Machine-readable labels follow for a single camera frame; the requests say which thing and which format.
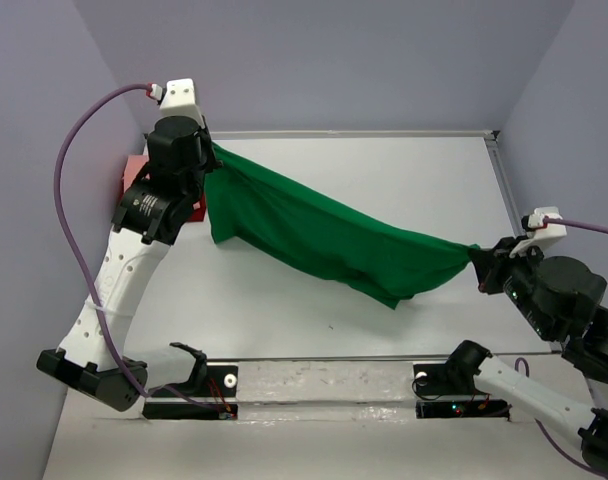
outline red object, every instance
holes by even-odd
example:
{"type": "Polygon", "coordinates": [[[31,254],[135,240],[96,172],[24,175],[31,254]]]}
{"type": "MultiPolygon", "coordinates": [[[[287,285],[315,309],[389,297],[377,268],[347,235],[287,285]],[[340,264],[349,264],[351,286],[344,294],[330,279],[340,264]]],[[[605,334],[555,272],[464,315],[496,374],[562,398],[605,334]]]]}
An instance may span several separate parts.
{"type": "MultiPolygon", "coordinates": [[[[124,168],[124,175],[122,176],[122,194],[133,184],[135,176],[146,162],[148,162],[147,155],[129,155],[128,160],[126,161],[126,167],[124,168]]],[[[193,208],[195,211],[188,221],[203,222],[204,217],[206,216],[206,197],[202,195],[202,199],[193,205],[193,208]]]]}

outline purple cable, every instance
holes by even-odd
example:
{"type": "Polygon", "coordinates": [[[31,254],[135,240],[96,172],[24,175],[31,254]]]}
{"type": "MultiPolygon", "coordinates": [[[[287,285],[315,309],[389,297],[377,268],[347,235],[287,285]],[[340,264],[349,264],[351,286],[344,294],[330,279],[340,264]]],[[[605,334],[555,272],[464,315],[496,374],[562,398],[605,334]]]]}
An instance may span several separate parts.
{"type": "Polygon", "coordinates": [[[592,232],[604,233],[608,235],[608,227],[600,227],[599,225],[592,225],[590,223],[576,222],[573,220],[565,220],[563,218],[548,218],[544,217],[544,225],[547,224],[564,225],[567,227],[581,228],[583,230],[591,230],[592,232]]]}
{"type": "MultiPolygon", "coordinates": [[[[131,92],[133,90],[144,90],[146,92],[151,91],[151,87],[144,83],[134,83],[131,85],[126,85],[124,87],[118,88],[117,90],[109,93],[105,97],[98,100],[91,108],[89,108],[84,115],[80,117],[80,119],[73,125],[71,130],[66,135],[64,142],[62,143],[62,147],[60,148],[59,153],[57,154],[57,161],[55,162],[55,173],[53,175],[53,197],[55,200],[55,211],[57,213],[57,219],[60,222],[60,226],[62,227],[62,232],[64,232],[64,236],[66,237],[66,241],[68,242],[71,250],[73,251],[73,255],[75,256],[75,260],[77,260],[78,265],[80,266],[80,270],[82,270],[82,275],[84,275],[84,281],[86,282],[86,286],[88,287],[89,294],[91,295],[91,299],[93,303],[98,307],[95,309],[95,313],[97,314],[97,321],[100,325],[100,330],[102,331],[102,335],[104,336],[104,341],[106,342],[106,348],[108,349],[111,357],[117,364],[120,372],[126,377],[131,385],[137,390],[137,392],[144,398],[148,398],[151,396],[152,392],[147,392],[142,385],[137,381],[137,378],[131,373],[124,360],[120,356],[120,353],[117,351],[117,347],[111,338],[111,334],[108,328],[108,324],[106,323],[106,315],[101,310],[102,302],[100,300],[100,296],[97,293],[97,289],[95,288],[95,281],[93,279],[93,275],[91,274],[90,269],[80,251],[77,242],[75,241],[75,237],[73,237],[73,232],[71,232],[71,227],[68,224],[68,220],[66,219],[66,215],[64,214],[64,206],[62,205],[62,166],[64,165],[64,158],[66,157],[66,152],[68,151],[73,139],[80,131],[80,129],[84,126],[84,124],[104,105],[113,100],[120,95],[131,92]]],[[[187,397],[186,395],[179,392],[171,385],[164,385],[162,387],[158,387],[155,390],[166,389],[171,392],[176,397],[179,397],[188,403],[199,407],[207,407],[213,408],[212,405],[203,404],[196,402],[195,400],[187,397]]]]}
{"type": "MultiPolygon", "coordinates": [[[[526,359],[524,357],[518,357],[518,358],[515,359],[515,370],[517,370],[518,372],[520,371],[520,365],[524,365],[524,375],[526,375],[527,377],[529,377],[531,375],[531,367],[529,366],[528,362],[526,361],[526,359]]],[[[581,468],[585,472],[588,472],[588,473],[593,474],[593,475],[597,475],[598,477],[603,477],[603,478],[607,478],[608,479],[608,473],[599,472],[599,471],[595,470],[594,468],[591,468],[588,465],[584,465],[583,463],[578,462],[573,457],[571,457],[553,439],[553,437],[548,432],[548,430],[546,429],[546,427],[544,425],[542,425],[542,422],[540,422],[539,420],[536,419],[535,423],[537,423],[537,426],[540,427],[540,430],[542,431],[542,434],[544,435],[544,438],[546,438],[546,440],[548,441],[548,443],[550,443],[551,446],[555,449],[555,451],[557,453],[559,453],[562,457],[564,457],[566,460],[568,460],[569,462],[571,462],[576,467],[581,468]]]]}

